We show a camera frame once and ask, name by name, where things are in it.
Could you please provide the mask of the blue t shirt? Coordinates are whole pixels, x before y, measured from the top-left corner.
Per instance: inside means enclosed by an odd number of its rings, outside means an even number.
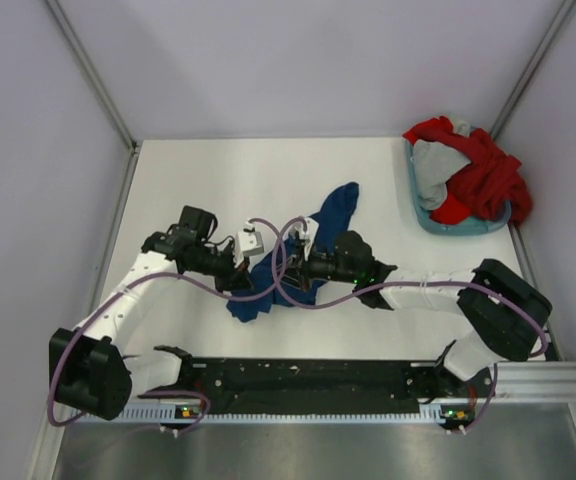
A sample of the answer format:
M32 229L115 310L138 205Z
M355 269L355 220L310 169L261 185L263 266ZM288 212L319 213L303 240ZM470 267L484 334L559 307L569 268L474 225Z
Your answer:
M318 251L331 251L336 238L348 230L358 200L359 184L357 182L349 182L333 190L326 197L320 209L309 215L310 218L319 224L315 237L315 247ZM252 268L250 278L254 288L251 292L236 291L232 295L237 297L251 296L269 288L273 284L271 259L272 252L269 252ZM298 303L315 305L317 291L324 284L324 281L314 281L307 292L285 284L283 284L283 288ZM242 323L251 322L260 314L268 314L273 306L292 307L292 304L287 302L276 289L254 301L228 301L226 304L230 314Z

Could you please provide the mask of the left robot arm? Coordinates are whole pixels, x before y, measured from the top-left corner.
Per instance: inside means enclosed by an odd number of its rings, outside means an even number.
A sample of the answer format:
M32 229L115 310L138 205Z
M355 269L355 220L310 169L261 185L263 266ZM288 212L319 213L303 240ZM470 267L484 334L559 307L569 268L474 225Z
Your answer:
M119 416L128 401L163 387L184 396L195 374L186 352L156 346L129 353L127 346L157 300L187 272L210 276L218 294L251 288L250 259L264 251L251 222L219 247L210 238L214 214L186 206L177 222L146 238L128 273L105 301L73 329L49 341L49 402L104 420Z

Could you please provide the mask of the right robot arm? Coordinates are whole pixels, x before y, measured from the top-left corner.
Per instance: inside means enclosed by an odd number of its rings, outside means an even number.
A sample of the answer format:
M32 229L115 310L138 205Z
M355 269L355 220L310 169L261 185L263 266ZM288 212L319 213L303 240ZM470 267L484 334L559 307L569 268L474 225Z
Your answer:
M428 310L458 315L471 329L452 341L436 362L434 380L455 396L482 370L501 361L524 362L547 347L544 327L552 303L497 259L449 273L419 273L376 259L355 231L340 234L329 250L314 244L313 234L296 227L284 281L308 290L317 281L346 283L372 309Z

